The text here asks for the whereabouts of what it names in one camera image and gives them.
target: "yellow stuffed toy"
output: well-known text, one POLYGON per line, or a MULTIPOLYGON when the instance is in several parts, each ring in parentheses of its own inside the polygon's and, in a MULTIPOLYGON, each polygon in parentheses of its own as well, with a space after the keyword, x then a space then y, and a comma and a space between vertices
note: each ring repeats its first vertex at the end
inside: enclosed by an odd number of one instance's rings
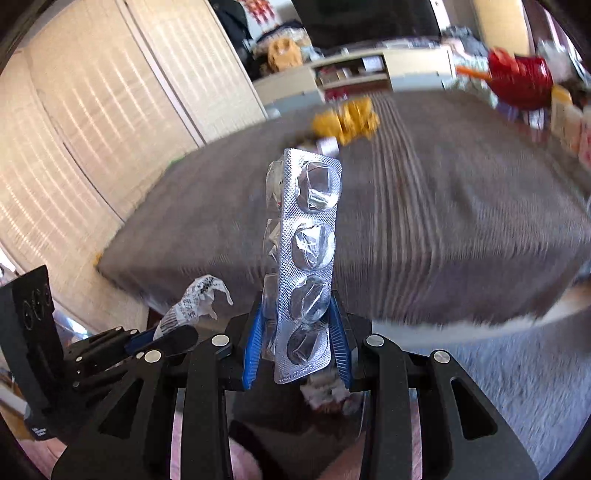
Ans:
POLYGON ((370 138, 378 127, 379 117, 369 97, 345 102, 338 112, 320 113, 312 121, 312 130, 318 137, 336 137, 341 145, 351 143, 360 135, 370 138))

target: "orange object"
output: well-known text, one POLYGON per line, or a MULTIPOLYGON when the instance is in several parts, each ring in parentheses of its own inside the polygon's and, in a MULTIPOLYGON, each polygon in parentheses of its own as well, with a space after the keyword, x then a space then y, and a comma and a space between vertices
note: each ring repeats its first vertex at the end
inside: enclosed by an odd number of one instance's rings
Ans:
POLYGON ((292 39, 281 37, 269 45, 268 63, 274 72, 298 67, 304 63, 301 50, 292 39))
POLYGON ((480 79, 480 80, 491 80, 492 77, 489 73, 487 72, 482 72, 480 70, 472 70, 469 69, 468 67, 464 67, 462 65, 458 65, 456 67, 456 73, 458 75, 467 75, 471 78, 475 78, 475 79, 480 79))

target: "white label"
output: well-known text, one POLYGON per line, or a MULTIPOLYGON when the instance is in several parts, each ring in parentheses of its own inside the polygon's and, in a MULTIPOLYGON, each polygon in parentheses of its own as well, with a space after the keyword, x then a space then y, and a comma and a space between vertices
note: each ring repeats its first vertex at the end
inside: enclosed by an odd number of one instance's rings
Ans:
POLYGON ((382 61, 382 57, 365 57, 363 59, 363 66, 368 73, 381 72, 384 69, 384 62, 382 61))

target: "gray bedspread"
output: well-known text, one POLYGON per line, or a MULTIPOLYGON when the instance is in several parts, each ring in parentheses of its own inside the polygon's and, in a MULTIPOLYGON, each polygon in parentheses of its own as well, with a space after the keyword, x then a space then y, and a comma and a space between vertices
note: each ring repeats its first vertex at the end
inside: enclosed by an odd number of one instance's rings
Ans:
MULTIPOLYGON (((343 147, 333 287, 373 319, 501 323, 544 314, 591 257, 584 201, 534 145, 465 92, 373 95, 381 126, 343 147)), ((195 278, 249 310, 262 252, 265 173, 324 108, 256 125, 189 154, 113 239, 99 271, 165 310, 195 278)))

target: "red object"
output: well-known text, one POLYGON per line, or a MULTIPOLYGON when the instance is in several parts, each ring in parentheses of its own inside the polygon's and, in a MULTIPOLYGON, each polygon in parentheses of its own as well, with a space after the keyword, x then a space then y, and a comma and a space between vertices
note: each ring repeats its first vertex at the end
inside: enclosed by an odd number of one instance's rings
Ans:
POLYGON ((487 83, 502 102, 526 111, 550 106, 554 82, 544 59, 513 58, 506 50, 493 48, 488 64, 492 78, 487 83))

